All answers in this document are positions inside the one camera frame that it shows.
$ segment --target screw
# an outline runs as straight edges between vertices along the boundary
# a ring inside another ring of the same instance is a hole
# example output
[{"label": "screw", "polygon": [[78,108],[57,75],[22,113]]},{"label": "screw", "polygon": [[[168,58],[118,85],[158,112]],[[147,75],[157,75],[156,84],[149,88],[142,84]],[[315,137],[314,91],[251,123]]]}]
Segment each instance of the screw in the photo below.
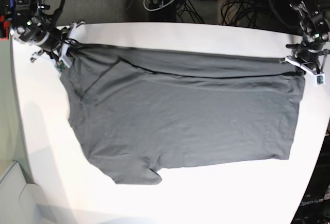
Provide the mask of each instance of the screw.
[{"label": "screw", "polygon": [[315,38],[314,38],[313,36],[307,36],[307,41],[308,41],[309,43],[312,43],[312,42],[315,41]]},{"label": "screw", "polygon": [[17,28],[17,32],[19,33],[19,35],[22,35],[25,32],[25,28],[23,26],[19,26]]},{"label": "screw", "polygon": [[328,38],[329,38],[328,34],[324,33],[322,35],[322,40],[328,40]]}]

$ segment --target red switch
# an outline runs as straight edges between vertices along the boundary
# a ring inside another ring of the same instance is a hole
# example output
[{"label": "red switch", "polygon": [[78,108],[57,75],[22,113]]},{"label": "red switch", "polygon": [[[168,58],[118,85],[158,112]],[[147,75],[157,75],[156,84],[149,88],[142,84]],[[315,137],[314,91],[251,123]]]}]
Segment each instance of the red switch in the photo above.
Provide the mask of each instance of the red switch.
[{"label": "red switch", "polygon": [[10,22],[5,22],[5,16],[0,16],[0,23],[2,23],[4,31],[6,33],[6,36],[4,38],[1,38],[1,40],[8,40],[9,39],[9,28],[10,28]]}]

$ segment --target white tabletop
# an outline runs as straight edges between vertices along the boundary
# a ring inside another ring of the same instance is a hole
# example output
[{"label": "white tabletop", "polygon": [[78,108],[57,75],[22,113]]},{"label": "white tabletop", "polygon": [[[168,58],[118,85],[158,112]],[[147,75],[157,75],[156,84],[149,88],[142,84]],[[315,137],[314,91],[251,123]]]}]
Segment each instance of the white tabletop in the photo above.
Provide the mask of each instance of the white tabletop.
[{"label": "white tabletop", "polygon": [[[75,38],[152,49],[284,57],[299,37],[246,28],[172,23],[82,25]],[[290,223],[330,118],[330,87],[306,75],[290,159],[162,169],[159,185],[115,185],[85,159],[67,121],[68,97],[38,49],[14,42],[14,67],[29,161],[59,223]],[[325,72],[330,77],[330,63]]]}]

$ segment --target gray t-shirt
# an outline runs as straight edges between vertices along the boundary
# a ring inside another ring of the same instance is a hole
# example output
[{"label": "gray t-shirt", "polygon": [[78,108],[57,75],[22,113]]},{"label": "gray t-shirt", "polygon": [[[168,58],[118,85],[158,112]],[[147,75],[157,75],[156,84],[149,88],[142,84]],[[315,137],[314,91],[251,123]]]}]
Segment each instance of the gray t-shirt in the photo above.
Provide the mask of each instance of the gray t-shirt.
[{"label": "gray t-shirt", "polygon": [[305,83],[278,59],[117,47],[80,49],[61,81],[86,158],[120,184],[288,159]]}]

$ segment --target t-shirt sleeve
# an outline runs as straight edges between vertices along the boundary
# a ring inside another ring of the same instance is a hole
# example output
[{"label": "t-shirt sleeve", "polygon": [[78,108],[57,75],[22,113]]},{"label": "t-shirt sleeve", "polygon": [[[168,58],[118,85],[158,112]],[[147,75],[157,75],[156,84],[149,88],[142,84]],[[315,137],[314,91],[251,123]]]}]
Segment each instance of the t-shirt sleeve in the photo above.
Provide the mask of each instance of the t-shirt sleeve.
[{"label": "t-shirt sleeve", "polygon": [[89,162],[98,167],[116,184],[159,184],[160,175],[149,168],[147,157],[130,154],[93,157]]}]

